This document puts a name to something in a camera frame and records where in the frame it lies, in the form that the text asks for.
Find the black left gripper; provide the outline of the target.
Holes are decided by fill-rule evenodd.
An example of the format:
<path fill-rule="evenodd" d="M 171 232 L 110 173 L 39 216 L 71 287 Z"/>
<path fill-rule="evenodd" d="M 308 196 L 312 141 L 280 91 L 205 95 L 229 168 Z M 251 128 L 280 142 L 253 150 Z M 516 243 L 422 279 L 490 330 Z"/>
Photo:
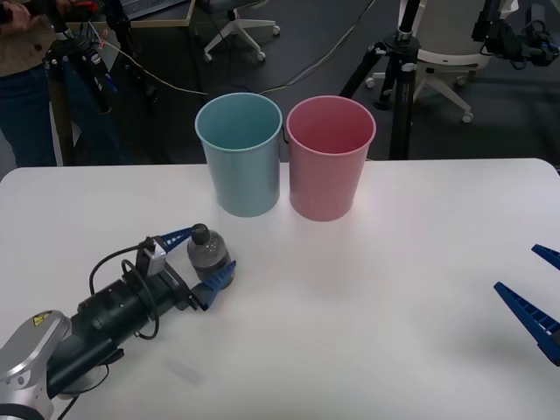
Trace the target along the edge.
<path fill-rule="evenodd" d="M 192 235 L 193 228 L 186 227 L 159 236 L 163 250 L 169 254 Z M 157 314 L 164 315 L 170 309 L 185 311 L 192 308 L 207 311 L 218 294 L 226 289 L 235 277 L 236 261 L 214 272 L 193 287 L 170 266 L 150 277 L 150 291 L 157 305 Z"/>

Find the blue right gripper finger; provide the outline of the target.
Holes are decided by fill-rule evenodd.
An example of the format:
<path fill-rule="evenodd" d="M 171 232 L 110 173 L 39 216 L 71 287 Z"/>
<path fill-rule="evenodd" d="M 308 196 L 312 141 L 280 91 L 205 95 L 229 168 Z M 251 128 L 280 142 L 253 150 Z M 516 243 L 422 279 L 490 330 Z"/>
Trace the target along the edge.
<path fill-rule="evenodd" d="M 559 365 L 559 322 L 529 301 L 498 282 L 494 289 L 510 311 L 536 341 L 537 346 L 555 366 Z"/>
<path fill-rule="evenodd" d="M 557 270 L 560 270 L 560 253 L 558 251 L 539 244 L 534 245 L 531 250 Z"/>

